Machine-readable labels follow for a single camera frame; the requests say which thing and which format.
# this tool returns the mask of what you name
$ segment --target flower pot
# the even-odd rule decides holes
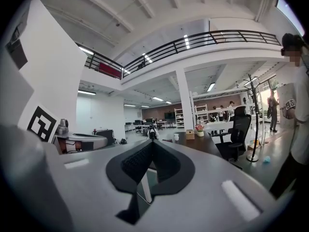
[[[198,137],[203,137],[204,136],[204,132],[203,131],[197,131],[197,136]]]

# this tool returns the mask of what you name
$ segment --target white column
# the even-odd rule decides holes
[[[178,86],[180,92],[180,98],[182,100],[183,108],[183,122],[185,130],[193,130],[193,118],[192,118],[192,109],[190,102],[189,89],[187,84],[187,79],[185,78],[184,69],[178,69],[176,71]]]

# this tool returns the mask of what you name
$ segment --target fluorescent light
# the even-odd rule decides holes
[[[210,85],[209,88],[207,89],[207,92],[211,91],[214,85],[215,85],[215,83],[211,83],[211,85]]]
[[[152,63],[153,61],[146,55],[146,53],[143,53],[143,56],[145,57],[145,59],[148,60],[149,63]]]
[[[85,90],[80,90],[80,89],[77,92],[81,94],[87,94],[87,95],[96,95],[96,92],[90,92],[90,91],[85,91]]]
[[[86,52],[86,53],[88,53],[88,54],[90,54],[90,55],[93,55],[93,54],[94,54],[93,52],[90,52],[89,50],[87,50],[87,49],[85,49],[85,48],[82,48],[82,47],[80,47],[80,46],[79,46],[79,49],[81,49],[83,52]]]
[[[125,73],[131,74],[130,71],[125,70],[124,68],[121,68]]]
[[[254,81],[255,79],[257,79],[257,77],[255,77],[254,79],[252,79],[252,81]],[[250,81],[247,82],[244,86],[248,85],[249,83],[250,83]]]
[[[188,35],[184,35],[184,42],[185,42],[185,45],[187,46],[187,49],[190,49],[190,44],[189,44],[189,40],[188,40]]]
[[[153,97],[153,99],[158,100],[158,101],[163,101],[162,99],[158,98],[158,97]]]

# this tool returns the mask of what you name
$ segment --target black metal railing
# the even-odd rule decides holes
[[[118,78],[118,79],[122,78],[122,70],[124,69],[122,65],[118,64],[114,60],[111,60],[108,57],[100,53],[97,53],[93,50],[88,49],[87,47],[81,44],[78,44],[78,43],[76,44],[79,47],[84,48],[93,53],[93,54],[90,54],[84,51],[84,53],[86,53],[86,55],[88,56],[86,63],[85,63],[85,67],[92,69],[94,71],[109,75],[114,78]]]
[[[274,34],[249,30],[218,30],[188,35],[187,37],[164,44],[128,63],[124,67],[123,78],[171,55],[197,47],[230,42],[256,42],[280,45]]]

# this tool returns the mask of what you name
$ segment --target brown wall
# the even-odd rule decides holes
[[[211,100],[204,100],[204,101],[195,101],[194,105],[196,106],[203,106],[207,104],[207,109],[212,110],[213,106],[220,107],[222,105],[223,107],[228,107],[230,101],[233,101],[235,103],[235,106],[241,105],[240,95],[231,95],[226,97],[220,97],[216,99]],[[174,109],[181,109],[182,105],[175,104],[170,106],[161,106],[156,108],[148,108],[148,109],[142,109],[142,118],[157,118],[157,119],[164,119],[164,113],[168,112],[174,112]]]

